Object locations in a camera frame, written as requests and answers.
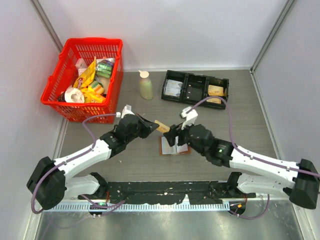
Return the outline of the pale gold credit card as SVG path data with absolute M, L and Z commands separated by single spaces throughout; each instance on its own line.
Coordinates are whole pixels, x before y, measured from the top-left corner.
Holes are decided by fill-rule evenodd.
M 156 129 L 157 131 L 161 132 L 161 133 L 167 133 L 170 131 L 170 127 L 165 125 L 164 123 L 158 121 L 158 120 L 155 120 L 154 121 L 156 124 L 158 124 L 158 128 Z

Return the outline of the brown leather card holder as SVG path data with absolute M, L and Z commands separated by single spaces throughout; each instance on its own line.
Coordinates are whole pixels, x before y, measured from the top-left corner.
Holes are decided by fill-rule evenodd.
M 183 155 L 183 154 L 190 154 L 192 149 L 187 145 L 178 145 L 179 137 L 176 136 L 174 140 L 174 145 L 170 146 L 168 144 L 167 139 L 164 136 L 159 138 L 159 154 L 161 156 L 166 155 Z

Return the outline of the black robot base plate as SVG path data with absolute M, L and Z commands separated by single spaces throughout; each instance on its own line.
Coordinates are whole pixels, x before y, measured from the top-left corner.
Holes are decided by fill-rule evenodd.
M 242 193 L 227 182 L 219 181 L 137 181 L 108 182 L 101 190 L 86 194 L 91 200 L 125 201 L 132 205 L 181 204 L 188 197 L 192 205 L 220 204 L 223 199 L 255 198 L 255 193 Z

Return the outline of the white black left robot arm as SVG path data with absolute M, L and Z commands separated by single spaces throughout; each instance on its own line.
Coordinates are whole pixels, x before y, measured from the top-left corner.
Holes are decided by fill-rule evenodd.
M 96 172 L 84 177 L 76 175 L 94 164 L 118 155 L 130 142 L 136 138 L 147 138 L 158 127 L 159 124 L 138 114 L 128 113 L 111 131 L 94 139 L 91 145 L 65 157 L 42 158 L 26 184 L 32 193 L 32 212 L 40 214 L 42 210 L 49 210 L 66 198 L 105 199 L 108 183 L 102 176 Z M 41 210 L 35 209 L 36 202 L 40 204 Z

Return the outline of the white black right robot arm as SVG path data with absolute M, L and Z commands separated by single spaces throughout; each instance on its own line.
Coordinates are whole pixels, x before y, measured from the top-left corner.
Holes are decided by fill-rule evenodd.
M 293 204 L 314 210 L 317 207 L 320 175 L 307 159 L 284 161 L 249 151 L 235 143 L 219 139 L 203 125 L 172 125 L 163 134 L 170 146 L 188 145 L 208 162 L 247 173 L 232 173 L 226 193 L 233 198 L 240 194 L 261 193 L 286 196 Z

